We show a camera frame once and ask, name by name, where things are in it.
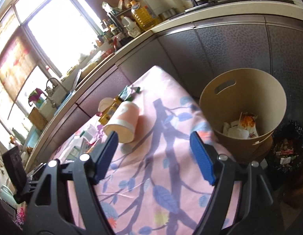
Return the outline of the yellow cooking oil bottle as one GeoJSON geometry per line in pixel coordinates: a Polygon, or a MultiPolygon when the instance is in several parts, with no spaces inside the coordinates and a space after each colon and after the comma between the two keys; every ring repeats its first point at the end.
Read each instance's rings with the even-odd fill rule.
{"type": "Polygon", "coordinates": [[[160,23],[158,16],[147,5],[136,1],[130,3],[132,16],[142,30],[148,31],[160,23]]]}

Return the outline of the green white snack packet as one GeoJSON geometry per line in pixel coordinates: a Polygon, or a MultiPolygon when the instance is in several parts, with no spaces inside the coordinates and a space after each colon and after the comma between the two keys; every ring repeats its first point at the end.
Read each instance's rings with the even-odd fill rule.
{"type": "Polygon", "coordinates": [[[140,90],[140,87],[126,86],[118,95],[118,97],[121,99],[121,101],[132,101],[134,95],[140,93],[140,90]]]}

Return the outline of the tan round trash bin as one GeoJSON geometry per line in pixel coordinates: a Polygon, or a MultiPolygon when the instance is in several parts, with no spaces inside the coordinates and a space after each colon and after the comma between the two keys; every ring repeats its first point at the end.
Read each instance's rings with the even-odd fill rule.
{"type": "Polygon", "coordinates": [[[287,97],[281,83],[257,69],[227,71],[210,81],[200,96],[199,105],[221,145],[238,162],[261,161],[272,145],[272,134],[287,109],[287,97]],[[241,139],[223,133],[225,123],[254,122],[257,133],[241,139]]]}

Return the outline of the sink faucet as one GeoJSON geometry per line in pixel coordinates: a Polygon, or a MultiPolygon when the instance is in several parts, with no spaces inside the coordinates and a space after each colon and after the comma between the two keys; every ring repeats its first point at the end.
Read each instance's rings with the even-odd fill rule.
{"type": "Polygon", "coordinates": [[[53,95],[58,88],[62,88],[66,94],[69,94],[69,90],[64,87],[64,85],[55,77],[50,77],[47,79],[45,84],[45,92],[47,92],[47,99],[51,102],[51,106],[55,109],[59,108],[59,104],[54,101],[53,95]]]}

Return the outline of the pink floral tablecloth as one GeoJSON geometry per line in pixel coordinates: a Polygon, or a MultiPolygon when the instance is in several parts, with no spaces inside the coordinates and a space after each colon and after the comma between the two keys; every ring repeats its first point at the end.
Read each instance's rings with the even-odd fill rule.
{"type": "Polygon", "coordinates": [[[203,142],[226,154],[200,108],[158,66],[135,81],[140,114],[135,138],[120,144],[95,192],[116,234],[192,234],[213,193],[189,144],[203,142]]]}

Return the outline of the black garbage bag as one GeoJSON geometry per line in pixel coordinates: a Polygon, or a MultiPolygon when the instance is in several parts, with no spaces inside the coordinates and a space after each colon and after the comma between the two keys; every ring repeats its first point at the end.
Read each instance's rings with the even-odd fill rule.
{"type": "Polygon", "coordinates": [[[276,129],[266,161],[266,174],[273,190],[299,176],[303,169],[303,127],[299,123],[290,120],[276,129]]]}

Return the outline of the white plastic jug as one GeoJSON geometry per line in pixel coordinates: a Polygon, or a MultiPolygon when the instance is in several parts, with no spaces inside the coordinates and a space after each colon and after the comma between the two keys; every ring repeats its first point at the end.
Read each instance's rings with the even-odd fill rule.
{"type": "Polygon", "coordinates": [[[128,35],[131,36],[132,38],[136,38],[139,35],[141,35],[142,32],[140,28],[129,17],[121,15],[121,22],[125,27],[125,29],[127,30],[128,35]]]}

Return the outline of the yellow snack packet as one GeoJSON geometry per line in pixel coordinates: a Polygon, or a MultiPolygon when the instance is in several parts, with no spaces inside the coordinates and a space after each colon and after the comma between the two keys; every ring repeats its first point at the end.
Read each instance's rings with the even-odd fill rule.
{"type": "Polygon", "coordinates": [[[99,123],[106,125],[122,102],[123,100],[119,96],[102,99],[98,106],[99,123]]]}

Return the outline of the dark kitchen cabinets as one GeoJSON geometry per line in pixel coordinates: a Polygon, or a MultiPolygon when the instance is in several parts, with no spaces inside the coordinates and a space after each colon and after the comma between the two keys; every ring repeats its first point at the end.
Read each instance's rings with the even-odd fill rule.
{"type": "Polygon", "coordinates": [[[288,119],[303,125],[303,19],[246,14],[201,21],[177,18],[108,56],[78,85],[49,122],[26,164],[32,170],[97,112],[153,66],[171,74],[195,99],[223,72],[250,67],[272,74],[285,89],[288,119]]]}

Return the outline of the pink paper cup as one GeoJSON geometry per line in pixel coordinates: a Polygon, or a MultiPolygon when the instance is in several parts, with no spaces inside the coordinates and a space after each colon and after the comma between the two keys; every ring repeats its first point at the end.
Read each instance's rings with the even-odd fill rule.
{"type": "Polygon", "coordinates": [[[104,133],[116,132],[119,143],[130,143],[134,140],[139,118],[139,107],[130,101],[124,101],[116,109],[109,122],[104,126],[104,133]]]}

